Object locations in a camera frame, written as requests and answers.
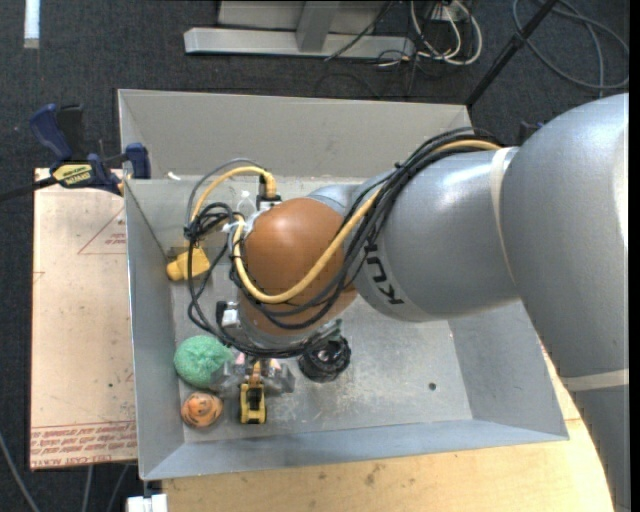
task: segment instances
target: black cable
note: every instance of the black cable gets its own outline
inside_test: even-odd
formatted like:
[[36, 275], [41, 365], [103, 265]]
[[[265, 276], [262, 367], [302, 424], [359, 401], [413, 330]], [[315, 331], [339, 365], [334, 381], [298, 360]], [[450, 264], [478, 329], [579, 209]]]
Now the black cable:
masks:
[[[441, 149], [445, 147], [447, 144], [452, 142], [459, 141], [477, 141], [477, 140], [495, 140], [490, 134], [487, 132], [477, 131], [477, 133], [473, 133], [473, 130], [470, 128], [461, 128], [457, 130], [452, 130], [438, 136], [432, 137], [431, 139], [425, 141], [421, 144], [402, 164], [397, 164], [396, 168], [389, 172], [383, 178], [376, 180], [374, 183], [370, 184], [366, 189], [360, 192], [358, 197], [354, 200], [349, 212], [345, 216], [343, 220], [343, 224], [340, 227], [344, 226], [346, 222], [350, 218], [353, 217], [359, 205], [362, 203], [364, 198], [372, 192], [372, 190], [378, 186], [380, 186], [380, 190], [378, 192], [378, 196], [374, 201], [371, 209], [367, 212], [367, 214], [363, 217], [362, 221], [359, 223], [355, 234], [351, 238], [349, 245], [344, 253], [344, 262], [341, 266], [339, 272], [331, 279], [331, 281], [317, 293], [313, 298], [306, 301], [304, 304], [292, 304], [288, 303], [287, 305], [291, 306], [291, 309], [287, 311], [270, 311], [269, 307], [272, 305], [265, 305], [260, 301], [257, 301], [248, 290], [244, 287], [242, 281], [237, 276], [235, 265], [231, 265], [231, 269], [229, 272], [230, 279], [233, 283], [238, 286], [239, 290], [247, 298], [247, 302], [258, 309], [263, 316], [268, 319], [274, 325], [281, 327], [287, 330], [300, 330], [307, 329], [314, 325], [316, 322], [321, 320], [335, 305], [337, 300], [340, 298], [342, 292], [349, 286], [352, 285], [355, 277], [363, 268], [364, 262], [366, 261], [366, 251], [364, 255], [361, 255], [365, 244], [373, 244], [380, 234], [382, 227], [385, 225], [387, 219], [389, 218], [389, 214], [391, 209], [393, 208], [395, 201], [399, 194], [402, 192], [406, 184], [421, 170], [433, 164], [434, 162], [451, 156], [453, 154], [458, 154], [465, 151], [477, 151], [477, 147], [470, 145], [468, 147], [460, 146], [452, 149]], [[219, 208], [224, 210], [224, 213], [211, 213], [214, 209]], [[195, 245], [200, 237], [206, 235], [206, 232], [209, 229], [212, 229], [215, 225], [219, 224], [221, 220], [231, 219], [233, 217], [233, 212], [231, 208], [225, 203], [212, 203], [205, 207], [191, 222], [188, 226], [185, 227], [185, 236], [189, 239], [189, 251], [187, 258], [187, 280], [189, 284], [189, 293], [191, 294], [191, 303], [189, 305], [189, 317], [203, 330], [216, 335], [221, 339], [221, 341], [227, 346], [233, 346], [237, 350], [240, 350], [247, 355], [253, 357], [275, 357], [275, 358], [286, 358], [292, 357], [294, 355], [299, 355], [304, 352], [305, 347], [304, 344], [296, 347], [295, 349], [288, 350], [272, 350], [272, 349], [259, 349], [257, 347], [249, 347], [246, 344], [240, 342], [237, 339], [234, 339], [233, 336], [223, 327], [222, 325], [222, 314], [224, 309], [218, 309], [216, 311], [216, 327], [214, 327], [211, 322], [206, 318], [206, 315], [202, 311], [199, 305], [199, 298], [204, 291], [204, 287], [206, 286], [206, 282], [211, 276], [211, 272], [213, 268], [218, 264], [220, 259], [224, 254], [224, 250], [226, 248], [223, 247], [223, 250], [218, 254], [216, 259], [210, 264], [209, 269], [205, 273], [204, 281], [200, 285], [198, 290], [195, 289], [193, 282], [193, 251]], [[229, 239], [233, 238], [233, 233], [230, 233]], [[238, 240], [236, 243], [242, 243], [242, 239]], [[231, 254], [235, 253], [236, 245], [234, 244], [229, 248]], [[240, 257], [243, 258], [243, 248], [240, 246], [240, 255], [232, 256], [233, 258]], [[355, 272], [352, 272], [354, 264], [358, 261], [358, 266]], [[295, 324], [287, 323], [279, 320], [279, 318], [293, 316], [299, 314], [304, 311], [308, 311], [312, 307], [321, 306], [318, 311], [316, 311], [311, 317], [307, 318], [302, 322], [298, 322]], [[195, 318], [193, 314], [193, 310], [197, 312], [198, 318]]]
[[369, 23], [363, 30], [362, 32], [360, 32], [352, 41], [350, 41], [348, 44], [346, 44], [345, 46], [343, 46], [342, 48], [340, 48], [337, 52], [331, 54], [329, 57], [327, 57], [326, 59], [324, 59], [325, 62], [329, 62], [330, 60], [335, 59], [336, 57], [339, 57], [340, 55], [342, 55], [344, 52], [350, 50], [351, 48], [353, 48], [353, 46], [360, 41], [360, 39], [362, 39], [367, 32], [369, 32], [369, 30], [371, 30], [373, 27], [375, 27], [376, 23], [378, 23], [382, 17], [387, 14], [387, 12], [389, 12], [389, 9], [391, 9], [391, 6], [393, 5], [393, 2], [387, 2], [386, 5], [380, 10], [380, 12], [378, 13], [378, 15], [375, 17], [375, 19]]
[[371, 85], [371, 83], [369, 83], [368, 80], [362, 78], [361, 76], [358, 75], [354, 75], [353, 73], [347, 73], [347, 72], [341, 72], [341, 73], [328, 73], [326, 75], [323, 75], [322, 77], [320, 77], [320, 79], [315, 83], [314, 88], [313, 88], [313, 95], [314, 96], [318, 96], [319, 93], [319, 89], [320, 86], [329, 78], [333, 78], [333, 77], [342, 77], [342, 78], [350, 78], [351, 80], [358, 82], [361, 85], [364, 85], [364, 87], [371, 93], [371, 95], [377, 99], [377, 100], [381, 100], [382, 99], [382, 95], [380, 93], [378, 93], [378, 91], [376, 91], [375, 87], [373, 87], [373, 85]]
[[[378, 201], [376, 201], [376, 203], [374, 203], [372, 207], [372, 210], [374, 211], [374, 213], [370, 215], [370, 218], [368, 220], [360, 224], [358, 228], [358, 232], [353, 237], [352, 242], [345, 253], [345, 261], [341, 271], [313, 299], [289, 311], [270, 312], [264, 307], [264, 305], [256, 302], [255, 299], [253, 299], [250, 296], [250, 294], [245, 292], [245, 295], [249, 299], [250, 303], [255, 307], [257, 307], [264, 314], [264, 316], [268, 318], [274, 325], [277, 325], [278, 327], [281, 327], [284, 329], [304, 329], [304, 328], [310, 327], [311, 325], [313, 325], [313, 323], [320, 320], [322, 316], [324, 316], [324, 314], [326, 314], [329, 311], [329, 309], [335, 304], [338, 297], [340, 296], [340, 293], [344, 290], [344, 288], [346, 288], [345, 279], [351, 265], [355, 261], [355, 257], [357, 256], [357, 254], [360, 252], [360, 250], [362, 249], [362, 247], [367, 241], [370, 241], [371, 243], [375, 241], [375, 238], [377, 237], [377, 234], [380, 232], [380, 229], [386, 223], [386, 220], [388, 218], [388, 213], [390, 209], [393, 207], [393, 203], [395, 202], [395, 199], [397, 198], [401, 190], [404, 188], [406, 183], [409, 181], [409, 179], [415, 176], [415, 174], [417, 174], [417, 172], [419, 172], [422, 168], [432, 164], [437, 160], [440, 160], [452, 154], [460, 153], [463, 151], [477, 151], [477, 148], [470, 147], [466, 149], [457, 148], [453, 151], [442, 151], [439, 153], [431, 154], [429, 157], [423, 154], [425, 147], [426, 149], [434, 151], [438, 146], [443, 146], [445, 144], [449, 144], [450, 142], [461, 140], [461, 135], [459, 135], [461, 131], [462, 130], [455, 130], [454, 132], [443, 134], [441, 136], [435, 137], [434, 139], [430, 139], [425, 144], [423, 144], [423, 146], [418, 148], [418, 150], [416, 150], [416, 152], [409, 157], [407, 162], [401, 165], [397, 171], [395, 171], [393, 174], [385, 178], [387, 180], [385, 187], [388, 187], [388, 190], [381, 190], [381, 194], [379, 196]], [[468, 140], [478, 140], [478, 139], [486, 140], [487, 136], [478, 137], [478, 136], [467, 135], [466, 138]], [[407, 167], [409, 166], [414, 166], [414, 167], [417, 166], [417, 168], [407, 169]], [[369, 187], [369, 190], [374, 188], [376, 185], [377, 184], [374, 184], [373, 186]], [[348, 219], [352, 215], [355, 209], [355, 205], [359, 203], [360, 200], [366, 195], [366, 192], [367, 191], [365, 191], [364, 193], [361, 193], [360, 197], [356, 199], [356, 201], [354, 202], [354, 207], [352, 207], [351, 211], [347, 214], [345, 219]], [[360, 262], [358, 271], [360, 270], [361, 267], [362, 267], [362, 262]], [[242, 283], [238, 281], [235, 281], [235, 282], [241, 289], [243, 289]], [[300, 313], [302, 311], [305, 311], [310, 307], [317, 306], [319, 304], [318, 302], [319, 299], [323, 299], [324, 296], [327, 295], [334, 287], [336, 287], [334, 290], [334, 293], [332, 294], [330, 299], [326, 302], [324, 307], [320, 311], [318, 311], [316, 314], [314, 314], [311, 318], [307, 319], [306, 321], [300, 322], [297, 324], [287, 324], [277, 320], [276, 317], [291, 316], [291, 315]]]

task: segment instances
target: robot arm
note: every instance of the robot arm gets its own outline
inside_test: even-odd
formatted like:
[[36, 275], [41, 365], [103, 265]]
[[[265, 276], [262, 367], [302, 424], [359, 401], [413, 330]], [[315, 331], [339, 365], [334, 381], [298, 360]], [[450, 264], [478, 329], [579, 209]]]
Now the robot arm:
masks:
[[[623, 509], [630, 508], [628, 111], [628, 95], [606, 98], [556, 118], [520, 148], [453, 154], [422, 168], [360, 250], [359, 272], [352, 270], [355, 288], [371, 306], [405, 321], [450, 318], [521, 299], [591, 427]], [[300, 238], [278, 243], [289, 254], [302, 250], [298, 263], [304, 266], [326, 247], [340, 215], [379, 179], [300, 200], [308, 219], [293, 209], [292, 219], [282, 212], [282, 222], [292, 222], [283, 229]], [[314, 231], [315, 225], [322, 228]], [[249, 266], [260, 258], [253, 252], [260, 253], [258, 245], [248, 243], [251, 236]], [[348, 245], [314, 292], [336, 274]], [[291, 265], [287, 260], [275, 267], [280, 271], [266, 272], [277, 281]], [[269, 286], [287, 288], [287, 279], [298, 275]], [[349, 288], [323, 320], [353, 296]], [[296, 338], [275, 330], [269, 335], [272, 343], [278, 336]]]
[[261, 213], [233, 240], [249, 344], [297, 355], [356, 293], [411, 322], [521, 299], [630, 508], [628, 106], [579, 107], [520, 148], [447, 134], [359, 187]]

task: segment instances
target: white cable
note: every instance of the white cable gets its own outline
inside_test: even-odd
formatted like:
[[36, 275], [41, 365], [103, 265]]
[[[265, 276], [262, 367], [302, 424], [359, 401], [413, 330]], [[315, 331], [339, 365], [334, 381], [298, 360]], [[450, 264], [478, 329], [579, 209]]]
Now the white cable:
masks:
[[[462, 3], [460, 3], [459, 0], [455, 0], [455, 3], [457, 5], [457, 7], [467, 15], [467, 17], [469, 18], [469, 21], [471, 22], [471, 25], [473, 27], [473, 32], [475, 34], [475, 37], [477, 38], [476, 52], [469, 59], [465, 59], [465, 60], [456, 60], [455, 58], [453, 58], [459, 52], [459, 48], [452, 54], [449, 54], [447, 52], [445, 54], [440, 54], [441, 56], [434, 57], [433, 55], [431, 55], [428, 52], [417, 52], [418, 56], [425, 57], [425, 58], [432, 59], [432, 60], [442, 60], [442, 61], [446, 62], [447, 64], [451, 64], [453, 66], [468, 66], [469, 64], [473, 64], [476, 60], [478, 60], [478, 58], [480, 57], [480, 54], [482, 53], [482, 45], [483, 45], [482, 31], [480, 30], [480, 25], [476, 21], [475, 17], [469, 12], [469, 10], [464, 5], [462, 5]], [[456, 31], [456, 34], [457, 34], [456, 37], [458, 38], [458, 41], [460, 42], [462, 40], [461, 36], [460, 36], [460, 32], [458, 31], [458, 28], [456, 27], [455, 22], [451, 18], [451, 15], [450, 15], [449, 11], [447, 10], [446, 12], [447, 12], [447, 16], [451, 20], [451, 24], [455, 28], [455, 31]], [[416, 30], [419, 30], [418, 19], [417, 19], [416, 15], [415, 15], [415, 6], [413, 5], [413, 2], [411, 2], [411, 18], [413, 20], [414, 26], [418, 27]], [[425, 43], [425, 45], [427, 45], [427, 47], [432, 52], [438, 53], [437, 51], [435, 51], [433, 49], [433, 47], [424, 38], [422, 39], [422, 41]]]
[[[410, 7], [409, 11], [411, 13], [411, 21], [413, 22], [413, 28], [418, 33], [418, 35], [420, 36], [420, 39], [422, 39], [422, 42], [425, 44], [425, 46], [431, 51], [431, 53], [428, 53], [428, 52], [418, 52], [418, 53], [424, 53], [423, 56], [429, 57], [429, 58], [432, 58], [432, 59], [444, 59], [444, 60], [446, 60], [446, 56], [451, 54], [451, 49], [447, 50], [444, 53], [440, 53], [433, 46], [431, 46], [431, 44], [429, 44], [429, 41], [427, 41], [424, 38], [424, 35], [422, 34], [422, 29], [420, 28], [420, 23], [418, 23], [418, 17], [416, 16], [416, 5], [415, 5], [415, 2], [413, 0], [411, 0], [411, 2], [409, 2], [409, 7]], [[455, 23], [453, 23], [453, 19], [451, 19], [451, 16], [449, 16], [449, 19], [451, 20], [451, 24], [454, 25], [454, 28], [455, 28]], [[457, 36], [459, 38], [460, 32], [458, 32], [457, 28], [455, 28], [455, 31], [456, 31], [456, 34], [457, 34]], [[458, 48], [460, 48], [460, 39], [458, 39]]]
[[9, 449], [7, 448], [7, 445], [4, 442], [4, 437], [2, 437], [2, 432], [0, 432], [0, 451], [2, 451], [5, 460], [9, 465], [9, 469], [11, 470], [11, 474], [13, 475], [14, 480], [18, 484], [18, 487], [20, 487], [20, 490], [22, 491], [22, 495], [24, 496], [24, 499], [27, 500], [27, 503], [29, 503], [31, 510], [33, 510], [33, 512], [40, 512], [40, 509], [38, 508], [36, 503], [33, 501], [31, 494], [29, 494], [29, 490], [27, 489], [27, 486], [24, 484], [24, 481], [20, 477], [20, 473], [18, 473], [18, 468], [16, 468], [16, 465], [13, 463], [13, 459], [9, 454]]

